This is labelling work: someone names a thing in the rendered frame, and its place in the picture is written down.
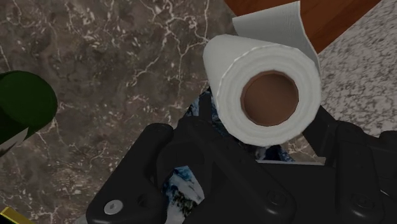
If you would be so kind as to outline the dark green bottle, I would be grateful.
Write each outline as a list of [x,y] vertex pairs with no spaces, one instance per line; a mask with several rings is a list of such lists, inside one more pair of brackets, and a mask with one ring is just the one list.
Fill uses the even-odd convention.
[[27,71],[0,74],[0,157],[49,124],[57,112],[53,88]]

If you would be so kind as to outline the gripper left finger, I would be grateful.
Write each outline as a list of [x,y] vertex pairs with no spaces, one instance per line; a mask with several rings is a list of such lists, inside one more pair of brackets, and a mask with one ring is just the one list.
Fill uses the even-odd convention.
[[183,224],[291,224],[293,196],[212,124],[210,94],[177,127],[148,125],[89,204],[88,224],[165,224],[163,184],[187,166],[204,191]]

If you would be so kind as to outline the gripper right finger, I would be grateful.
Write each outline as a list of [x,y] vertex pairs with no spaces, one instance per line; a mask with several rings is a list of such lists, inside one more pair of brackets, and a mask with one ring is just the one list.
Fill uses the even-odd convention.
[[397,130],[374,137],[319,108],[303,136],[336,169],[335,206],[343,224],[397,224]]

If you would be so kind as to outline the yellow flat object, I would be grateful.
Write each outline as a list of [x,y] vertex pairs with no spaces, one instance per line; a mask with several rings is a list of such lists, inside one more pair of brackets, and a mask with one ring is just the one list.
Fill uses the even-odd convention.
[[34,222],[18,213],[12,207],[5,207],[0,212],[0,224],[34,224]]

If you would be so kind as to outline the white paper towel roll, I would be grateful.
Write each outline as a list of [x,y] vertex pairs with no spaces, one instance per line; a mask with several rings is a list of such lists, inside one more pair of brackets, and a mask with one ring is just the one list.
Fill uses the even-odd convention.
[[[232,19],[236,35],[213,37],[203,52],[204,67],[219,119],[246,144],[271,146],[302,133],[321,103],[320,65],[295,1]],[[279,71],[298,90],[298,104],[280,124],[264,127],[244,114],[243,88],[260,72]]]

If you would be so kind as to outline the blue white patterned robot stand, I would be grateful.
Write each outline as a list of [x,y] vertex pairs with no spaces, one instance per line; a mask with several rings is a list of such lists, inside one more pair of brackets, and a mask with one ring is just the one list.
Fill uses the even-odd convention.
[[[212,126],[222,136],[231,137],[219,119],[210,87],[190,104],[183,117],[199,116],[200,100],[207,96],[211,97]],[[235,137],[232,137],[232,139],[255,160],[295,161],[279,144],[273,146],[253,146],[245,144]],[[192,209],[204,199],[204,192],[188,166],[177,167],[173,170],[172,176],[163,184],[162,193],[168,198],[167,220],[165,224],[182,224]]]

